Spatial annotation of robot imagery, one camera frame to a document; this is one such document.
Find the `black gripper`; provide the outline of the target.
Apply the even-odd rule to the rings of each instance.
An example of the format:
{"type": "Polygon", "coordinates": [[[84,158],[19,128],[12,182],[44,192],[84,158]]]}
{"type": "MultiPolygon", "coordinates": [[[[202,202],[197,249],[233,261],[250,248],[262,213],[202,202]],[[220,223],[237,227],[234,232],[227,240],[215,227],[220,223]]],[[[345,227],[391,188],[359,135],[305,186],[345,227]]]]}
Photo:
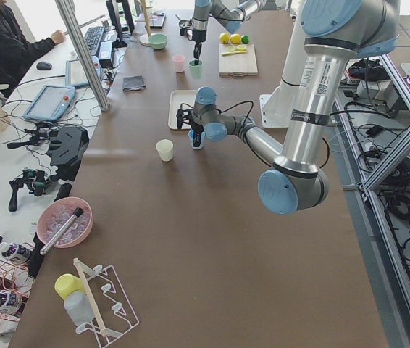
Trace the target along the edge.
{"type": "Polygon", "coordinates": [[[204,128],[203,125],[195,123],[193,121],[190,121],[190,126],[191,126],[191,145],[199,145],[203,146],[204,145],[204,138],[205,138],[205,133],[204,133],[204,128]],[[199,142],[196,140],[196,135],[200,135],[199,142]]]}
{"type": "Polygon", "coordinates": [[[192,39],[196,43],[194,45],[193,57],[196,59],[196,65],[199,65],[202,43],[206,41],[206,31],[193,29],[192,32],[192,39]]]}

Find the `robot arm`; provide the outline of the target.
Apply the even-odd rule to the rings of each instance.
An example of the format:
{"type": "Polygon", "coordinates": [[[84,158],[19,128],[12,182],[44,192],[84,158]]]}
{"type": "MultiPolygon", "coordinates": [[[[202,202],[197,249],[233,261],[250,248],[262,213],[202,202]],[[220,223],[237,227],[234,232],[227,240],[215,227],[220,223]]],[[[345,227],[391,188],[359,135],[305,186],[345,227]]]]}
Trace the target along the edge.
{"type": "Polygon", "coordinates": [[[216,19],[227,32],[237,33],[241,23],[248,20],[253,13],[262,11],[265,5],[265,0],[249,0],[229,9],[219,0],[195,0],[191,19],[194,62],[198,63],[200,60],[201,47],[206,41],[210,17],[216,19]]]}
{"type": "Polygon", "coordinates": [[[200,148],[204,138],[221,141],[237,136],[271,164],[258,182],[259,197],[268,210],[290,214],[320,204],[328,182],[316,158],[346,64],[394,50],[399,14],[398,1],[306,1],[298,21],[306,36],[307,59],[284,142],[249,117],[217,109],[215,90],[204,86],[188,116],[192,147],[200,148]]]}

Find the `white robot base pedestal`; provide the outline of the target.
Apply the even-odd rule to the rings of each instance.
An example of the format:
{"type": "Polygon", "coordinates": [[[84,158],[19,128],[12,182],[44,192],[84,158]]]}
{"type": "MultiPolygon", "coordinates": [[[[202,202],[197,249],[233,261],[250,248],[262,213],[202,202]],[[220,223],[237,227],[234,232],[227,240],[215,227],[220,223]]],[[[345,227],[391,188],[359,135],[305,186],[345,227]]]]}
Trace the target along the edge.
{"type": "Polygon", "coordinates": [[[304,50],[306,34],[298,14],[290,38],[280,85],[271,94],[260,95],[260,111],[264,128],[287,128],[298,95],[301,76],[307,61],[304,50]]]}

